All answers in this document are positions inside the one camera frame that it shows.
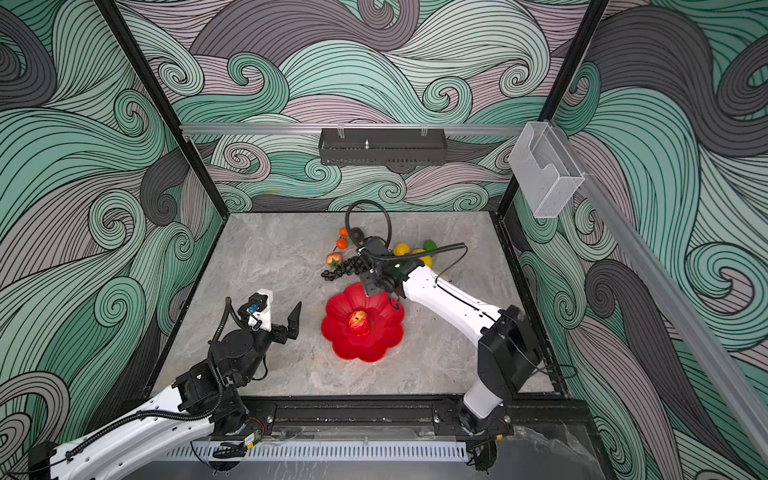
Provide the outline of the red flower-shaped fruit bowl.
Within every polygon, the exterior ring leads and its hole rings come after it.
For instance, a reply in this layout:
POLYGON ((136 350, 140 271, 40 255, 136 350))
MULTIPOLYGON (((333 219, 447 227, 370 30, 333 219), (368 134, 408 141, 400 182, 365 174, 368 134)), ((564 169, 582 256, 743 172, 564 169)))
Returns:
POLYGON ((340 359, 375 363, 403 340, 405 313, 387 293, 369 297, 355 283, 327 302, 321 333, 340 359))

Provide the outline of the red apple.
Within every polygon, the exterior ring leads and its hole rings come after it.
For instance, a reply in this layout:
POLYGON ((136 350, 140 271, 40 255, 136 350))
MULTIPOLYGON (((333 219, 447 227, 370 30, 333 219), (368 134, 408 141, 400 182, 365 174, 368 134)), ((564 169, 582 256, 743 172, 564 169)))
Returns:
POLYGON ((363 310, 353 312, 348 319, 348 327, 353 335, 368 335, 371 331, 371 323, 368 314, 363 310))

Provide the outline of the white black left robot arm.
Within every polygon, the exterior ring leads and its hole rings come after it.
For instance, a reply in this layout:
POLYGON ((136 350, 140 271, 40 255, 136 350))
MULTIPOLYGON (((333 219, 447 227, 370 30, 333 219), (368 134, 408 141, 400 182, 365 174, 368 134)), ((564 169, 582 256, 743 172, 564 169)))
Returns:
POLYGON ((29 453, 27 479, 120 479, 160 455, 210 435, 246 435, 258 424, 239 390, 256 380, 274 344, 299 336, 302 306, 284 325, 268 322, 269 300, 224 306, 204 360, 133 411, 64 444, 46 441, 29 453))

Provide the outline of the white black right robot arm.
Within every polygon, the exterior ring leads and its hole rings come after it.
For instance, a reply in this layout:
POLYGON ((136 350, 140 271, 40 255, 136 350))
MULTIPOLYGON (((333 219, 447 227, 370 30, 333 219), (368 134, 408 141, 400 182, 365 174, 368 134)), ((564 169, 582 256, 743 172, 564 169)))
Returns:
POLYGON ((481 301, 420 261, 396 260, 388 266, 370 266, 360 279, 367 296, 395 294, 419 304, 476 347, 476 380, 458 407, 462 428, 472 435, 487 429, 493 411, 515 400, 543 362, 537 335, 523 310, 481 301))

